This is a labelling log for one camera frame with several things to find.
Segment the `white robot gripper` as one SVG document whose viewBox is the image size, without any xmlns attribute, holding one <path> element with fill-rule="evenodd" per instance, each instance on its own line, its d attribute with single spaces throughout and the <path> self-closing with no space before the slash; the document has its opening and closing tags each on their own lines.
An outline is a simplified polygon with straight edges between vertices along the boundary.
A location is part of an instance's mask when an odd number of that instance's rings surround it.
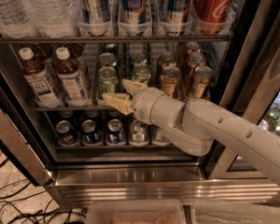
<svg viewBox="0 0 280 224">
<path fill-rule="evenodd" d="M 124 115 L 133 112 L 138 120 L 148 125 L 162 125 L 161 117 L 154 117 L 157 114 L 154 106 L 165 93 L 156 88 L 147 88 L 145 83 L 138 81 L 123 79 L 121 83 L 133 100 L 126 93 L 104 93 L 104 101 Z"/>
</svg>

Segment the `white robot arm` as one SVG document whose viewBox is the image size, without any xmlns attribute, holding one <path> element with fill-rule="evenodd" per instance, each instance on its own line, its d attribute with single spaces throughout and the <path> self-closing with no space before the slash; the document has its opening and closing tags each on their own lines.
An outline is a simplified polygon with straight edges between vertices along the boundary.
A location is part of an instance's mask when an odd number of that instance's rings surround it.
<svg viewBox="0 0 280 224">
<path fill-rule="evenodd" d="M 280 137 L 201 98 L 182 102 L 154 87 L 124 79 L 124 93 L 104 93 L 104 101 L 124 115 L 161 128 L 171 143 L 204 156 L 217 140 L 280 187 Z"/>
</svg>

